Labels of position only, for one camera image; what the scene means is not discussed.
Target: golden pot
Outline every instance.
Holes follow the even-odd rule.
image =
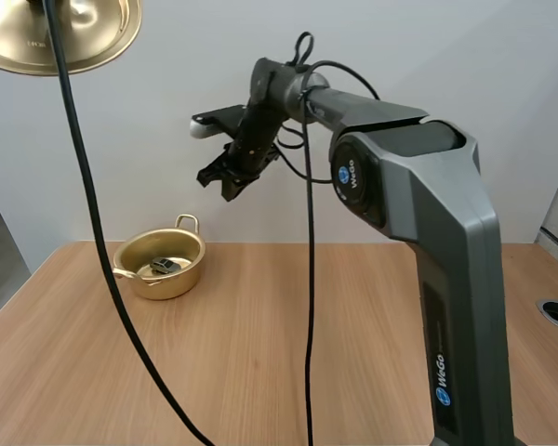
[[[182,219],[194,220],[194,232],[182,230]],[[130,286],[147,299],[164,300],[183,295],[201,276],[205,242],[198,235],[198,219],[182,214],[175,228],[149,230],[124,242],[113,255],[113,274],[130,279]],[[159,274],[151,268],[156,257],[168,258],[181,266],[179,271]]]

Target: black wire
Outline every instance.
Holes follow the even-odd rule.
[[[310,37],[308,48],[306,48],[306,51],[304,52],[303,56],[300,57],[299,47],[301,46],[301,43],[304,41],[306,37]],[[288,62],[286,65],[290,65],[290,66],[303,65],[303,63],[306,60],[308,60],[308,57],[311,55],[313,49],[314,49],[314,36],[308,33],[307,31],[303,32],[302,34],[299,35],[298,40],[296,41],[296,55],[291,60],[291,62]]]
[[[304,76],[302,91],[305,90],[308,78]],[[306,164],[306,204],[308,207],[308,337],[306,340],[306,359],[304,362],[304,394],[306,400],[306,427],[308,446],[314,446],[312,433],[312,396],[310,383],[310,368],[312,362],[312,340],[314,338],[314,203],[312,199],[312,161],[310,155],[310,141],[308,139],[308,122],[306,116],[306,95],[301,102],[301,133],[304,141],[304,157]]]
[[[356,78],[358,81],[360,81],[367,88],[367,90],[372,95],[372,98],[374,98],[376,100],[380,100],[379,94],[376,92],[374,87],[366,79],[364,79],[362,74],[360,74],[359,72],[351,69],[347,65],[343,65],[342,63],[335,62],[334,60],[319,60],[318,62],[313,63],[308,68],[308,70],[304,73],[304,77],[302,79],[302,84],[301,84],[302,93],[306,92],[306,90],[308,88],[308,81],[310,80],[310,76],[312,75],[312,73],[315,72],[320,67],[338,68],[339,70],[342,70],[342,71],[350,74],[351,76]]]
[[[286,162],[287,167],[289,167],[291,169],[291,171],[296,174],[298,177],[300,177],[301,179],[306,179],[306,176],[304,174],[302,174],[286,157],[286,155],[281,151],[281,149],[279,149],[276,145],[273,144],[273,148],[279,153],[279,156],[281,156],[281,158],[283,158],[283,161]],[[316,183],[316,184],[332,184],[333,181],[330,179],[316,179],[313,178],[312,179],[312,183]]]
[[[299,144],[285,144],[277,136],[277,145],[278,146],[281,146],[284,149],[290,149],[290,150],[301,149],[302,147],[304,147],[303,135],[301,134],[301,132],[299,132],[295,128],[288,127],[285,124],[281,124],[281,128],[283,128],[287,133],[291,133],[292,135],[296,135],[298,138],[302,139],[302,142],[300,142]]]
[[[97,246],[97,252],[100,258],[103,276],[105,277],[105,281],[107,282],[110,293],[112,294],[113,303],[115,304],[115,308],[118,311],[120,320],[122,321],[122,324],[126,329],[126,333],[128,334],[132,345],[134,346],[137,353],[139,353],[142,363],[147,368],[149,375],[151,376],[163,396],[166,398],[169,405],[176,412],[176,414],[179,416],[188,430],[190,430],[190,432],[197,439],[199,439],[206,446],[214,446],[213,442],[205,437],[205,435],[203,435],[196,428],[188,415],[186,415],[178,402],[174,399],[174,396],[167,388],[166,383],[162,379],[161,375],[159,374],[159,372],[157,372],[157,369],[151,361],[151,358],[145,350],[145,347],[140,342],[139,335],[132,325],[132,320],[130,320],[128,313],[126,312],[126,308],[124,307],[124,301],[122,300],[120,290],[118,290],[118,287],[116,285],[115,278],[112,273],[112,266],[110,265],[110,260],[108,258],[108,253],[105,246],[105,240],[103,238],[103,230],[101,228],[100,211],[97,204],[97,196],[95,193],[95,187],[93,185],[91,171],[89,169],[88,159],[86,157],[85,144],[83,143],[81,129],[78,124],[78,118],[76,116],[76,109],[74,107],[73,91],[71,89],[70,79],[68,76],[68,71],[66,69],[66,58],[60,37],[60,25],[55,13],[56,8],[54,5],[54,0],[43,1],[44,10],[47,17],[49,36],[52,42],[52,49],[54,51],[56,65],[58,67],[58,77],[60,79],[60,88],[62,91],[64,108],[66,109],[66,116],[68,118],[71,136],[73,138],[74,151],[76,152],[76,158],[78,160],[78,165],[81,171],[81,177],[85,186],[86,202],[88,205],[89,214],[91,216],[91,226],[93,228],[93,234],[95,235],[95,245]]]
[[[308,339],[306,341],[306,359],[304,363],[304,393],[306,399],[306,426],[308,432],[308,446],[314,445],[314,435],[312,429],[312,395],[311,395],[311,382],[310,382],[310,369],[312,362],[312,341],[314,339],[314,268],[315,268],[315,252],[314,252],[314,204],[312,199],[312,161],[310,155],[310,140],[308,138],[308,95],[313,92],[312,89],[308,88],[308,82],[310,81],[310,76],[314,70],[320,67],[334,67],[343,70],[358,81],[360,81],[364,86],[370,91],[374,99],[380,100],[380,97],[376,90],[372,87],[370,83],[361,74],[357,73],[350,67],[343,65],[342,63],[334,62],[332,60],[320,60],[313,65],[311,65],[308,70],[304,73],[301,82],[301,134],[304,143],[304,155],[306,160],[306,198],[308,205],[308,253],[309,253],[309,306],[308,306]]]

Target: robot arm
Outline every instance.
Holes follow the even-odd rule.
[[[223,131],[233,139],[199,172],[204,186],[220,179],[232,200],[276,158],[281,123],[302,118],[305,71],[260,59],[247,106],[193,117],[201,135]],[[317,73],[308,85],[312,121],[333,132],[329,160],[339,199],[416,253],[432,445],[522,444],[512,426],[498,218],[479,176],[475,139],[425,111],[331,89]]]

